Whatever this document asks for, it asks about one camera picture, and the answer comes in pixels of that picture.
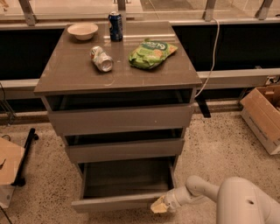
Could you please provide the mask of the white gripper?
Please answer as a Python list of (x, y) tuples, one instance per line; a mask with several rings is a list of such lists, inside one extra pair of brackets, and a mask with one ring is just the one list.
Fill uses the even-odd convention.
[(150, 209), (154, 214), (163, 214), (166, 212), (174, 212), (180, 208), (178, 199), (176, 198), (175, 190), (172, 189), (166, 195), (158, 198), (151, 206)]

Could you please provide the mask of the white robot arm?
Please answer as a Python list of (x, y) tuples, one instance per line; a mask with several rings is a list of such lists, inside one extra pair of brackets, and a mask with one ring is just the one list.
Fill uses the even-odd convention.
[(184, 186), (173, 188), (150, 209), (162, 214), (186, 204), (209, 198), (216, 203), (216, 224), (280, 224), (280, 204), (245, 178), (226, 178), (213, 185), (199, 176), (190, 176)]

